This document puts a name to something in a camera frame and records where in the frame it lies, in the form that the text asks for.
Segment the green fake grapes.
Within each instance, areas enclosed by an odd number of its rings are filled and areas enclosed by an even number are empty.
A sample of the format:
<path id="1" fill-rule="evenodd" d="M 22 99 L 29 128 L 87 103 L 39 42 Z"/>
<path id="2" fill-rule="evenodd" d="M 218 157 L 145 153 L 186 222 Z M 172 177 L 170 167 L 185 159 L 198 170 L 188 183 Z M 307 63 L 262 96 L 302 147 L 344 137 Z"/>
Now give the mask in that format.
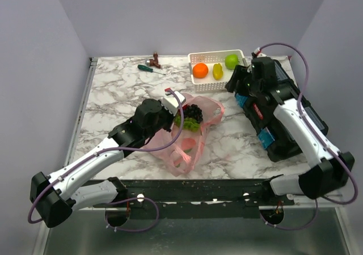
<path id="1" fill-rule="evenodd" d="M 182 117 L 180 115 L 176 116 L 176 118 L 174 120 L 174 124 L 177 127 L 181 126 L 181 119 L 182 119 Z M 191 132 L 197 132 L 200 129 L 200 124 L 194 118 L 184 118 L 184 123 L 183 123 L 182 129 L 189 130 Z"/>

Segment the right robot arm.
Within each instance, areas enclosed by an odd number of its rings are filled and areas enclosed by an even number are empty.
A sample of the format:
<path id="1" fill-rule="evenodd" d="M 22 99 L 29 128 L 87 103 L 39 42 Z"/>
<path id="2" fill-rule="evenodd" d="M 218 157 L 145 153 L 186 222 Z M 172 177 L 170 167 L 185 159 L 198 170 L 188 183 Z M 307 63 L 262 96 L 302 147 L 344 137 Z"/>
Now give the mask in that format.
<path id="1" fill-rule="evenodd" d="M 326 137 L 328 127 L 299 88 L 270 57 L 236 65 L 225 88 L 234 93 L 273 162 L 302 153 L 309 165 L 302 174 L 277 175 L 263 182 L 261 199 L 273 205 L 282 195 L 323 197 L 348 182 L 355 159 Z"/>

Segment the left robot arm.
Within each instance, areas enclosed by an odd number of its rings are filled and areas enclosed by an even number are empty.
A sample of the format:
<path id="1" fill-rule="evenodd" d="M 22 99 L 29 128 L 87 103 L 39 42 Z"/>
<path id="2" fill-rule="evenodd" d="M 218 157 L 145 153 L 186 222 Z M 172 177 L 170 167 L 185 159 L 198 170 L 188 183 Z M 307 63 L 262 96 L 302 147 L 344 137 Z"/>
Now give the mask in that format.
<path id="1" fill-rule="evenodd" d="M 108 166 L 126 158 L 132 152 L 144 152 L 145 144 L 172 123 L 185 101 L 183 97 L 168 95 L 161 100 L 146 99 L 134 115 L 117 125 L 93 150 L 72 164 L 50 175 L 36 173 L 31 179 L 31 209 L 28 222 L 35 224 L 36 211 L 48 228 L 63 223 L 76 210 L 97 205 L 121 206 L 136 200 L 127 187 L 116 178 L 88 185 L 93 176 Z"/>

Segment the orange fake orange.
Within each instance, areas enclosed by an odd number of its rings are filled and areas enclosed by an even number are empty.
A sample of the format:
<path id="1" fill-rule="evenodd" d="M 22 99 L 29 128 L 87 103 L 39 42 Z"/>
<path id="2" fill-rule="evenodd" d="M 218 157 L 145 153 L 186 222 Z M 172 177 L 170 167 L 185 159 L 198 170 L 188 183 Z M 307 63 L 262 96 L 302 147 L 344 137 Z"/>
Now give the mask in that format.
<path id="1" fill-rule="evenodd" d="M 205 78 L 209 73 L 209 68 L 204 63 L 196 64 L 192 69 L 192 74 L 195 78 Z"/>

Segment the yellow fake lemon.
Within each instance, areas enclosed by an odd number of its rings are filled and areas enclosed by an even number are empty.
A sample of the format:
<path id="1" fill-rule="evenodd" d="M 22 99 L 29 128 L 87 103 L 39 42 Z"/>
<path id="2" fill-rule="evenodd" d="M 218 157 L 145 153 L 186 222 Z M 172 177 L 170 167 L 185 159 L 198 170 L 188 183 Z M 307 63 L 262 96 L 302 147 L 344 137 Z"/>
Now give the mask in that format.
<path id="1" fill-rule="evenodd" d="M 213 78 L 220 80 L 223 77 L 223 67 L 220 63 L 213 65 Z"/>

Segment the pink plastic bag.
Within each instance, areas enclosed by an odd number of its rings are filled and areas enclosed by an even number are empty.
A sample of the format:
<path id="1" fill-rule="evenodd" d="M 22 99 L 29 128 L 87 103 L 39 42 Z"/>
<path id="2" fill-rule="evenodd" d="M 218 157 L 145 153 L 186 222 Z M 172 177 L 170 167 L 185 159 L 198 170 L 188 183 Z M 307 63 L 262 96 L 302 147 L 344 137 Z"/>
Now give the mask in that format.
<path id="1" fill-rule="evenodd" d="M 203 121 L 197 132 L 182 130 L 178 139 L 166 149 L 153 151 L 150 154 L 160 159 L 166 169 L 174 176 L 188 174 L 202 156 L 206 138 L 211 126 L 221 122 L 225 109 L 219 101 L 204 96 L 192 96 L 183 93 L 185 104 L 196 104 L 202 110 Z"/>

